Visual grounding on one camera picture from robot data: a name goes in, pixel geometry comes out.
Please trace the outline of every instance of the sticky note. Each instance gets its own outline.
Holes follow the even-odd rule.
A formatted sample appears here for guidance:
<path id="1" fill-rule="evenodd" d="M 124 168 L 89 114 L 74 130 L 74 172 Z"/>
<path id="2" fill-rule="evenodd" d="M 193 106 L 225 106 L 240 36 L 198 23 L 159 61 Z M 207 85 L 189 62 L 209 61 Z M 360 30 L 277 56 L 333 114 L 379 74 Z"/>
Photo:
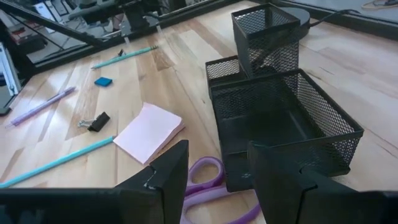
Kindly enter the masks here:
<path id="1" fill-rule="evenodd" d="M 141 112 L 114 139 L 114 143 L 146 164 L 183 128 L 181 117 L 144 103 Z"/>

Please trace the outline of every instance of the black mesh organizer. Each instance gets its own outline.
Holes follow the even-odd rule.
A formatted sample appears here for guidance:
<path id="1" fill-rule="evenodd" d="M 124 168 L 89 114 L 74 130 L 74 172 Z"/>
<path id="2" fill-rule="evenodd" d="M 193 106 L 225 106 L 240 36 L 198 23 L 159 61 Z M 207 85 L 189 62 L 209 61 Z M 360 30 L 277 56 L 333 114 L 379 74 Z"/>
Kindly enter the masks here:
<path id="1" fill-rule="evenodd" d="M 236 55 L 206 62 L 205 65 L 210 98 L 211 87 L 248 78 L 246 73 L 243 72 Z"/>
<path id="2" fill-rule="evenodd" d="M 299 67 L 300 20 L 272 4 L 232 13 L 239 61 L 248 77 Z"/>
<path id="3" fill-rule="evenodd" d="M 303 70 L 211 87 L 228 191 L 251 189 L 249 141 L 328 176 L 349 172 L 363 129 Z"/>

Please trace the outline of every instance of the scissor handle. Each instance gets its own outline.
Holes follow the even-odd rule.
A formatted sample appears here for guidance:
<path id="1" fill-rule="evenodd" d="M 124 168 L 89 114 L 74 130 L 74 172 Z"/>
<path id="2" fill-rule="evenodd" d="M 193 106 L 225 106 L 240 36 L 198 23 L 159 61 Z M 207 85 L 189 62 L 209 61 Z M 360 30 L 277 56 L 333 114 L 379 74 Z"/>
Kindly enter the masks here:
<path id="1" fill-rule="evenodd" d="M 229 193 L 226 190 L 225 186 L 217 186 L 217 187 L 212 187 L 210 189 L 202 190 L 201 192 L 197 192 L 195 194 L 185 197 L 184 204 L 182 207 L 180 224 L 193 224 L 185 216 L 190 207 L 200 204 L 200 203 L 209 202 L 216 198 L 225 197 L 225 196 L 228 196 L 231 194 L 234 194 L 234 193 Z M 254 208 L 252 208 L 246 214 L 239 217 L 237 220 L 233 220 L 233 221 L 229 222 L 228 224 L 246 224 L 246 223 L 250 222 L 251 220 L 255 219 L 260 211 L 261 211 L 261 207 L 259 204 L 257 204 Z"/>
<path id="2" fill-rule="evenodd" d="M 195 184 L 193 183 L 193 176 L 198 172 L 200 168 L 202 168 L 205 164 L 213 164 L 217 166 L 218 169 L 218 174 L 214 179 L 211 179 L 207 182 Z M 195 192 L 209 189 L 210 187 L 214 186 L 219 186 L 223 183 L 223 177 L 224 177 L 224 169 L 223 169 L 223 163 L 211 156 L 205 156 L 197 160 L 193 166 L 189 169 L 188 171 L 188 182 L 187 182 L 187 189 L 185 191 L 185 196 L 191 195 Z"/>

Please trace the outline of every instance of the binder clip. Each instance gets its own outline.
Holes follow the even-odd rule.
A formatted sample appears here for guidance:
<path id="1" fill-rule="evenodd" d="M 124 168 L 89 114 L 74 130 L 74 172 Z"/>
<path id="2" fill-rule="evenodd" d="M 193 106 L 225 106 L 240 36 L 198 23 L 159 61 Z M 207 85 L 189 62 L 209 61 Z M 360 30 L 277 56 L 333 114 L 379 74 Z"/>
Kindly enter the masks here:
<path id="1" fill-rule="evenodd" d="M 100 131 L 103 126 L 111 119 L 105 112 L 101 113 L 96 119 L 91 119 L 88 121 L 81 120 L 77 124 L 79 128 L 87 127 L 89 131 Z"/>
<path id="2" fill-rule="evenodd" d="M 121 49 L 121 50 L 119 51 L 119 53 L 118 53 L 118 56 L 116 56 L 116 57 L 114 57 L 114 58 L 122 57 L 123 55 L 126 55 L 126 53 L 124 52 L 123 49 Z"/>

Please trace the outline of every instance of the eraser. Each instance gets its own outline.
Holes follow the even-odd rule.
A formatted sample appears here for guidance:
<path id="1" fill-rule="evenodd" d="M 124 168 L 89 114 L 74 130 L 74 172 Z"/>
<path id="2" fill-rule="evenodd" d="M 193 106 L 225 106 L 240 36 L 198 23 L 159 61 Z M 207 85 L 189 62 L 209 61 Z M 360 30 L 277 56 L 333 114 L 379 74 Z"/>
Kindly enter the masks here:
<path id="1" fill-rule="evenodd" d="M 94 82 L 95 85 L 100 85 L 100 86 L 108 86 L 111 83 L 112 83 L 112 79 L 105 78 L 105 77 L 101 77 L 101 78 L 95 80 L 95 82 Z"/>

